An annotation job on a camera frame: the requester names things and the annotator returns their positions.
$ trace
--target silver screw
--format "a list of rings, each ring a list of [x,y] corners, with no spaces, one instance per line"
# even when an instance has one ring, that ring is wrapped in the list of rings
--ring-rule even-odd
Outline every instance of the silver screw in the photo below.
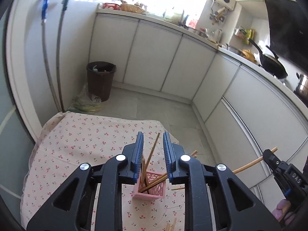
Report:
[[[218,164],[217,165],[217,168],[220,170],[220,171],[225,171],[227,169],[227,167],[224,165],[224,164]]]
[[[182,155],[180,158],[181,158],[182,161],[189,161],[190,160],[189,155]]]
[[[126,159],[125,155],[117,155],[116,156],[117,161],[124,161]]]
[[[81,170],[87,170],[90,166],[88,163],[82,163],[79,167]]]

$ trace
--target brown trash can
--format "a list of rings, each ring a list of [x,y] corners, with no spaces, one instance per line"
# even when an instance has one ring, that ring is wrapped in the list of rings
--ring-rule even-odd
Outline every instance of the brown trash can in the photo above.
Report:
[[[87,65],[89,93],[100,97],[102,102],[107,101],[110,96],[115,71],[116,66],[110,62],[90,62]]]

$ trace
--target kitchen countertop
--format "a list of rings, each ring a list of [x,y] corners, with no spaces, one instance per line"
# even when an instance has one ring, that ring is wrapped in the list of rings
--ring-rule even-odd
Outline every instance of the kitchen countertop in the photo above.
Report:
[[[197,39],[197,40],[207,44],[208,46],[210,46],[210,47],[212,47],[214,49],[218,49],[218,46],[216,44],[210,42],[206,38],[198,36],[197,34],[191,32],[191,31],[188,31],[187,29],[184,29],[183,27],[179,27],[179,26],[177,26],[175,24],[172,24],[170,22],[166,22],[166,21],[163,21],[163,20],[160,20],[160,19],[157,19],[157,18],[153,18],[153,17],[149,17],[149,16],[145,16],[145,15],[140,15],[140,14],[136,14],[136,13],[131,13],[131,12],[126,12],[126,11],[120,11],[120,10],[103,9],[103,8],[99,8],[99,5],[97,7],[96,13],[119,15],[119,16],[137,18],[137,19],[141,19],[141,20],[157,23],[157,24],[160,24],[162,26],[168,27],[170,29],[179,31],[179,32],[181,32],[183,34],[186,34],[188,36],[191,36],[192,38],[195,38],[195,39]]]
[[[308,120],[308,108],[306,107],[306,105],[293,93],[293,91],[291,91],[289,88],[287,88],[286,86],[284,86],[278,79],[274,78],[271,74],[269,74],[268,72],[266,72],[263,68],[259,67],[258,65],[252,63],[251,61],[248,61],[247,59],[229,51],[226,50],[224,48],[218,47],[216,44],[208,41],[207,39],[198,36],[196,34],[194,34],[193,32],[190,32],[182,27],[179,27],[177,25],[174,25],[172,23],[157,19],[157,18],[152,18],[149,16],[145,16],[145,15],[140,15],[140,14],[136,14],[136,13],[131,13],[131,12],[126,12],[126,11],[119,11],[119,10],[109,10],[109,9],[101,9],[98,8],[96,10],[97,13],[102,13],[102,14],[112,14],[112,15],[119,15],[119,16],[126,16],[126,17],[131,17],[131,18],[137,18],[137,19],[141,19],[141,20],[145,20],[145,21],[149,21],[149,22],[153,22],[153,23],[157,23],[160,24],[162,26],[171,28],[173,30],[179,31],[183,34],[189,35],[192,38],[195,38],[205,44],[207,44],[208,46],[216,49],[218,52],[224,53],[230,57],[232,57],[233,59],[241,62],[242,64],[244,64],[245,66],[248,66],[249,68],[253,69],[255,72],[259,73],[260,75],[262,75],[265,79],[267,79],[269,82],[271,82],[275,87],[277,87],[286,97],[289,98],[289,100],[302,112],[302,114],[305,116],[305,118]]]
[[[273,77],[270,73],[266,72],[263,68],[259,67],[258,65],[254,64],[251,61],[248,61],[244,57],[241,57],[221,47],[218,48],[218,51],[232,57],[233,59],[238,60],[245,66],[250,67],[255,72],[262,75],[265,79],[267,79],[270,83],[272,83],[275,87],[277,87],[286,97],[288,97],[289,100],[302,112],[302,114],[308,120],[308,108],[306,107],[306,105],[293,93],[292,90],[284,86],[282,82],[280,82],[278,79]]]

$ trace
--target mop handle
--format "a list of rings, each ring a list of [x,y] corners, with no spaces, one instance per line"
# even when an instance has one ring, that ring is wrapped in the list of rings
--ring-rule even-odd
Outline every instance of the mop handle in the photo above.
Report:
[[[63,4],[63,8],[62,8],[62,11],[65,11],[65,10],[67,10],[67,4],[68,4],[68,0],[63,0],[62,4]]]
[[[43,1],[43,7],[42,7],[42,20],[45,20],[47,17],[47,8],[48,8],[49,0]]]

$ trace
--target pink pencil holder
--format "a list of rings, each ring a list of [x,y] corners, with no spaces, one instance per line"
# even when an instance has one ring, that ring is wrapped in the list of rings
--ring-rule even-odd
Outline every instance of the pink pencil holder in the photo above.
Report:
[[[147,171],[147,178],[149,180],[149,183],[151,183],[153,180],[157,179],[163,175],[163,173],[154,173]],[[137,183],[134,186],[134,192],[133,192],[133,198],[135,199],[143,199],[143,200],[157,200],[159,198],[165,198],[165,192],[166,192],[166,181],[157,184],[156,186],[149,189],[149,193],[145,191],[144,193],[138,193],[138,190],[144,187],[144,184],[140,184],[140,176],[138,178]]]

